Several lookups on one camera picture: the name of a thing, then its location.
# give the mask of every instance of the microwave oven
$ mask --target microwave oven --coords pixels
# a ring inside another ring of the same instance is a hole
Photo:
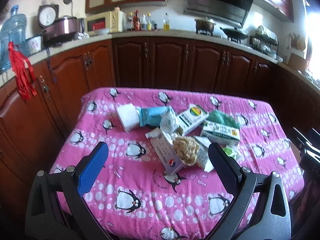
[[[90,36],[95,30],[110,28],[110,33],[124,32],[127,30],[127,15],[115,8],[114,11],[103,12],[88,16],[84,20],[85,32]]]

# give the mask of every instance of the green towel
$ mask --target green towel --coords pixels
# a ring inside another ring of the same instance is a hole
[[[225,114],[224,112],[221,112],[219,110],[214,110],[209,114],[209,117],[207,120],[211,122],[220,123],[226,126],[230,126],[233,128],[237,128],[240,130],[240,123],[234,120],[230,115]]]

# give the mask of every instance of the countertop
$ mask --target countertop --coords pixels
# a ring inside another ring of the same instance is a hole
[[[54,47],[50,48],[50,56],[54,56],[56,54],[59,54],[61,52],[64,52],[69,49],[73,49],[76,47],[80,47],[86,44],[90,44],[93,42],[97,41],[103,41],[103,40],[108,40],[108,39],[114,39],[114,38],[125,38],[125,37],[141,37],[141,36],[149,36],[149,37],[175,37],[175,38],[185,38],[185,39],[193,39],[193,40],[200,40],[200,41],[208,41],[208,42],[213,42],[216,44],[221,44],[225,45],[228,47],[232,47],[235,49],[240,49],[242,51],[248,52],[250,54],[256,55],[258,57],[264,58],[272,63],[278,64],[278,61],[269,57],[266,54],[263,54],[257,50],[252,49],[249,46],[243,45],[243,44],[238,44],[226,39],[221,39],[217,37],[211,37],[211,36],[205,36],[205,35],[200,35],[196,34],[195,32],[190,32],[190,31],[180,31],[180,30],[170,30],[168,32],[166,31],[141,31],[141,32],[124,32],[124,33],[112,33],[112,34],[106,34],[106,35],[101,35],[101,36],[94,36],[88,39],[83,39],[83,40],[76,40],[76,41],[70,41],[62,44],[59,47]],[[29,57],[30,63],[32,65],[45,60],[47,58],[47,52],[41,51],[39,53],[36,53],[32,56]],[[320,89],[311,83],[309,80],[307,80],[304,76],[299,74],[297,71],[289,68],[288,66],[279,63],[278,64],[280,67],[285,68],[286,70],[290,71],[294,75],[296,75],[298,78],[303,80],[306,84],[308,84],[311,88],[313,88],[319,95],[320,95]],[[0,87],[3,86],[5,83],[7,83],[10,79],[12,79],[15,76],[15,73],[12,71],[12,69],[9,69],[7,72],[3,73],[0,75]]]

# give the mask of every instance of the white sponge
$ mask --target white sponge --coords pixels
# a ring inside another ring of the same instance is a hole
[[[133,104],[119,106],[116,111],[125,132],[140,127],[139,115]]]

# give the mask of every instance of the range hood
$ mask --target range hood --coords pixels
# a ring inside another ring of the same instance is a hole
[[[184,14],[213,18],[242,28],[253,0],[185,0]]]

